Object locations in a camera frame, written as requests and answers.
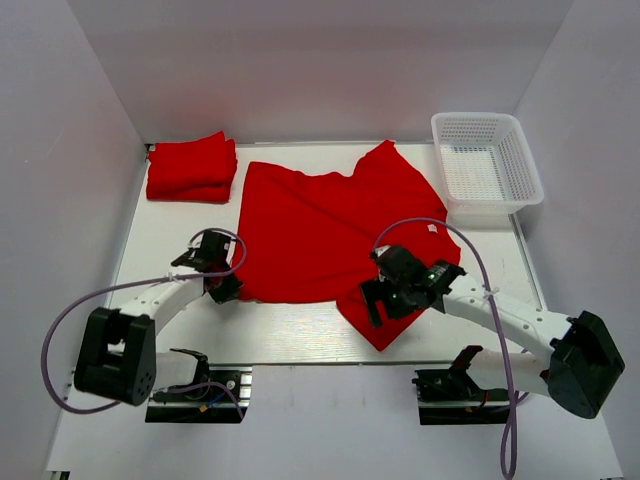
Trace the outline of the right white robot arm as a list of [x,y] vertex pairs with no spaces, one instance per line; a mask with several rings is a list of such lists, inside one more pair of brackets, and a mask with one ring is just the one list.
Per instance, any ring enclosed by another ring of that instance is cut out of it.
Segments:
[[604,321],[591,312],[570,317],[490,295],[463,268],[444,260],[427,266],[399,245],[378,248],[371,258],[378,274],[361,291],[373,327],[434,309],[501,333],[520,348],[503,355],[469,345],[448,367],[419,371],[413,382],[425,403],[482,401],[487,392],[512,385],[593,419],[624,372]]

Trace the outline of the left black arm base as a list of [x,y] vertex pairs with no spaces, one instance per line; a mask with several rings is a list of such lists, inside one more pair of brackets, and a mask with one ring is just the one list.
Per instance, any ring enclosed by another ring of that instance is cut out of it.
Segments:
[[183,393],[160,391],[148,401],[148,424],[240,424],[247,413],[252,368],[210,365],[197,384]]

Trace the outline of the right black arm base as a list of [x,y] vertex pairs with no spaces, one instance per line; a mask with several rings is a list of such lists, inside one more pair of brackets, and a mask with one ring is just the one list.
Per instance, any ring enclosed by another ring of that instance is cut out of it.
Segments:
[[414,371],[421,426],[504,425],[509,398],[504,388],[482,389],[461,370]]

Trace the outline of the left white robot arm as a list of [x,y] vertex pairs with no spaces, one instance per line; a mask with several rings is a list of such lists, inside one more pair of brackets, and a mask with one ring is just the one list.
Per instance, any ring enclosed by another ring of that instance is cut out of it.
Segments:
[[238,298],[242,282],[230,262],[231,245],[246,259],[236,234],[210,228],[198,232],[168,273],[116,308],[100,307],[88,317],[73,378],[84,393],[139,406],[158,391],[178,390],[199,399],[211,387],[206,356],[171,348],[160,352],[156,337],[191,303],[208,295],[221,304]]

